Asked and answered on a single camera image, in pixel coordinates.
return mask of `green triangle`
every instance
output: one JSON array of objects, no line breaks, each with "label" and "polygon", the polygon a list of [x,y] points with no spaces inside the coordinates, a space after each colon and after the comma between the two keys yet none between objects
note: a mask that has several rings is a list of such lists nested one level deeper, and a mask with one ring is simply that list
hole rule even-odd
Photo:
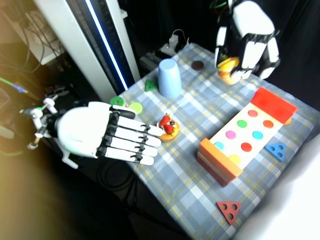
[{"label": "green triangle", "polygon": [[158,88],[158,84],[156,82],[151,81],[149,79],[147,79],[145,81],[145,87],[144,87],[145,92],[149,92],[149,91],[151,91],[153,89],[157,89],[157,88]]}]

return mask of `plaid tablecloth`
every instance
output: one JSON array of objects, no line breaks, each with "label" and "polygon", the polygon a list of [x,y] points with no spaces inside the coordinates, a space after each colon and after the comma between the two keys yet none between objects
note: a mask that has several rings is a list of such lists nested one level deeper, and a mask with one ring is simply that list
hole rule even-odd
[{"label": "plaid tablecloth", "polygon": [[[157,79],[157,69],[121,94],[128,104],[142,104],[143,112],[137,117],[142,122],[156,124],[165,113],[170,113],[180,125],[177,138],[162,143],[152,166],[134,163],[130,166],[193,239],[229,239],[302,144],[318,132],[320,112],[254,75],[235,85],[224,84],[217,77],[214,54],[196,44],[189,44],[173,59],[178,63],[183,87],[177,98],[164,98],[158,90],[144,91],[146,79]],[[197,60],[204,63],[203,70],[191,68]],[[196,161],[199,143],[204,138],[210,139],[231,120],[259,87],[299,108],[292,124],[283,126],[268,143],[286,144],[285,161],[278,161],[262,149],[238,178],[221,187]],[[234,225],[230,226],[220,212],[216,204],[219,201],[242,203]]]}]

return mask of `blue circle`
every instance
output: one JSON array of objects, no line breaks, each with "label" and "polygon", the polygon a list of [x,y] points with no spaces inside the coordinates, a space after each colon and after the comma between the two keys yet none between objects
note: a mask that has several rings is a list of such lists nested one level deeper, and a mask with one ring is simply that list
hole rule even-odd
[{"label": "blue circle", "polygon": [[223,145],[223,143],[217,141],[215,144],[214,144],[218,149],[220,150],[223,150],[225,148],[225,146]]},{"label": "blue circle", "polygon": [[255,139],[258,139],[258,140],[261,140],[263,139],[264,135],[260,132],[260,131],[254,131],[252,133],[252,136],[255,138]]}]

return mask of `led light strip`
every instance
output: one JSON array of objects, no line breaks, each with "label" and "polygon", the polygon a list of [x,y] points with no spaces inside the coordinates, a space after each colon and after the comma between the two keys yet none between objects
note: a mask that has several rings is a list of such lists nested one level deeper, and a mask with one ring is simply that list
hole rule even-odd
[{"label": "led light strip", "polygon": [[122,82],[122,85],[123,85],[123,87],[124,87],[125,90],[128,90],[127,84],[126,84],[126,82],[125,82],[125,80],[124,80],[124,77],[122,76],[122,73],[121,73],[121,71],[120,71],[120,69],[119,69],[119,66],[118,66],[118,64],[117,64],[117,61],[116,61],[116,59],[115,59],[115,56],[114,56],[114,54],[112,53],[111,48],[110,48],[110,46],[109,46],[109,43],[108,43],[107,38],[106,38],[106,35],[105,35],[104,31],[102,30],[102,27],[101,27],[101,25],[100,25],[100,22],[99,22],[99,20],[98,20],[98,18],[97,18],[97,15],[96,15],[96,12],[95,12],[95,10],[94,10],[94,7],[92,6],[90,0],[85,0],[85,3],[86,3],[86,5],[87,5],[87,7],[89,8],[89,11],[90,11],[91,16],[92,16],[92,18],[93,18],[93,21],[94,21],[94,23],[95,23],[95,25],[96,25],[96,28],[97,28],[98,31],[99,31],[99,34],[100,34],[100,36],[101,36],[101,38],[102,38],[102,40],[103,40],[103,43],[104,43],[104,45],[105,45],[105,47],[106,47],[106,50],[108,51],[108,53],[109,53],[109,55],[110,55],[110,57],[111,57],[111,60],[112,60],[112,62],[113,62],[113,64],[114,64],[114,67],[115,67],[116,72],[118,73],[118,75],[119,75],[119,77],[120,77],[120,80],[121,80],[121,82]]}]

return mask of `red circle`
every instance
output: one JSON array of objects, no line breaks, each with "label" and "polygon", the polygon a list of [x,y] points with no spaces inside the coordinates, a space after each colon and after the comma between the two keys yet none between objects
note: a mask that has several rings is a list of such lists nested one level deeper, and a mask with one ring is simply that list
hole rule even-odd
[{"label": "red circle", "polygon": [[263,126],[265,126],[268,129],[272,129],[274,127],[274,123],[270,120],[263,121]]},{"label": "red circle", "polygon": [[241,144],[241,149],[245,152],[250,152],[252,149],[252,146],[249,143],[244,142]]},{"label": "red circle", "polygon": [[255,110],[249,110],[248,111],[248,115],[250,116],[250,117],[256,117],[256,116],[258,116],[258,113],[257,113],[257,111],[255,111]]}]

